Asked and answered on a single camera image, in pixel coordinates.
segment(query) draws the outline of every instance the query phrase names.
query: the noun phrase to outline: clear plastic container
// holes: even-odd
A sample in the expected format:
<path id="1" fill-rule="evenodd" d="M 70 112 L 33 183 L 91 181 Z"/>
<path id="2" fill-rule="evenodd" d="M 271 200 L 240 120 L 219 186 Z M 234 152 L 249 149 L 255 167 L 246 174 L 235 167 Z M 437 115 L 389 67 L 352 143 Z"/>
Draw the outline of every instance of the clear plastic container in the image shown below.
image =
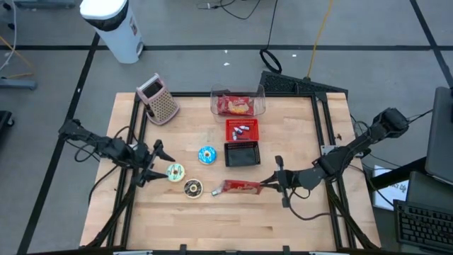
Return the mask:
<path id="1" fill-rule="evenodd" d="M 222 86 L 211 89 L 211 112 L 217 122 L 230 118 L 257 118 L 266 111 L 264 87 Z"/>

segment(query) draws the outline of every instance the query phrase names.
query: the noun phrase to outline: duct tape roll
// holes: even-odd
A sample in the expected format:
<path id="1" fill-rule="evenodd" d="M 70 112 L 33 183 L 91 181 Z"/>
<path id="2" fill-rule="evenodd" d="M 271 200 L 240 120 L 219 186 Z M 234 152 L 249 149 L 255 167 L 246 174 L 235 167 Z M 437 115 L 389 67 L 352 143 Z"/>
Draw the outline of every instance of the duct tape roll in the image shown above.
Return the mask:
<path id="1" fill-rule="evenodd" d="M 203 185 L 197 179 L 190 179 L 184 185 L 184 193 L 187 197 L 195 199 L 203 194 Z"/>
<path id="2" fill-rule="evenodd" d="M 217 158 L 217 153 L 214 147 L 211 146 L 204 146 L 198 152 L 198 160 L 203 164 L 212 164 L 214 163 L 215 159 Z"/>
<path id="3" fill-rule="evenodd" d="M 179 182 L 185 176 L 184 166 L 181 164 L 171 164 L 167 168 L 168 180 L 171 182 Z"/>

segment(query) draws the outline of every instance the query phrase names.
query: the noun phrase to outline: white trash can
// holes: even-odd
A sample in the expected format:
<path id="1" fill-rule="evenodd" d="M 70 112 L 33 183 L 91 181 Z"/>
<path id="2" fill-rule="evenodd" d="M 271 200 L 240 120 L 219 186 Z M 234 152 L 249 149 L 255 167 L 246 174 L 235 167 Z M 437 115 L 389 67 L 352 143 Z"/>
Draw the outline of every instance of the white trash can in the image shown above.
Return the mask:
<path id="1" fill-rule="evenodd" d="M 120 63 L 132 64 L 139 60 L 143 50 L 142 34 L 129 0 L 84 0 L 80 14 Z"/>

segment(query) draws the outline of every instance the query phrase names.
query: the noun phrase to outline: red basket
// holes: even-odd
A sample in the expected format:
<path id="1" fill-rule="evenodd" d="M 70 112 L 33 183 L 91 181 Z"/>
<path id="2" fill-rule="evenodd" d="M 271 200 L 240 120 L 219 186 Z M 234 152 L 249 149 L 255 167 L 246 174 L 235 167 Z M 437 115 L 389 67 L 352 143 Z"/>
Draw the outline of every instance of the red basket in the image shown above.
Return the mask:
<path id="1" fill-rule="evenodd" d="M 245 125 L 250 128 L 250 130 L 242 130 L 243 134 L 240 135 L 236 132 L 238 140 L 233 140 L 234 128 L 239 128 L 239 126 Z M 225 121 L 225 138 L 227 142 L 257 142 L 260 138 L 258 131 L 258 120 L 257 119 L 235 119 L 235 120 L 226 120 Z"/>

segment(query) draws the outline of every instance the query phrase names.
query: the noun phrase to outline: yellow cable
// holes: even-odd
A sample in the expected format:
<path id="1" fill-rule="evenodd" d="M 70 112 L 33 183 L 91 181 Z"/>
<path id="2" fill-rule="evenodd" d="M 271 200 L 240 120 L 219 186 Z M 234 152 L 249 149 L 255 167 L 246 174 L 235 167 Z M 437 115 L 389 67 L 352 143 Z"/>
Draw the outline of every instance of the yellow cable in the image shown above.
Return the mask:
<path id="1" fill-rule="evenodd" d="M 13 46 L 11 46 L 3 37 L 0 36 L 0 40 L 3 41 L 3 43 L 6 46 L 8 46 L 8 48 L 10 48 L 16 55 L 18 55 L 22 59 L 22 61 L 24 61 L 28 65 L 28 67 L 30 67 L 30 69 L 32 69 L 33 72 L 35 71 L 35 67 L 24 56 L 22 56 L 19 52 L 14 50 Z M 26 77 L 26 76 L 31 76 L 31 75 L 33 75 L 32 72 L 31 73 L 26 73 L 26 74 L 15 74 L 15 75 L 12 75 L 12 76 L 8 76 L 7 79 L 18 78 L 18 77 Z"/>
<path id="2" fill-rule="evenodd" d="M 331 13 L 332 5 L 333 5 L 333 0 L 330 0 L 328 2 L 327 13 L 324 16 L 323 23 L 321 24 L 321 27 L 319 28 L 318 35 L 316 36 L 316 41 L 314 42 L 314 45 L 313 45 L 313 52 L 311 53 L 309 72 L 306 74 L 307 78 L 310 78 L 311 67 L 313 66 L 314 56 L 316 55 L 316 46 L 318 45 L 319 38 L 321 37 L 321 33 L 322 33 L 323 29 L 324 29 L 324 26 L 326 25 L 327 17 Z"/>

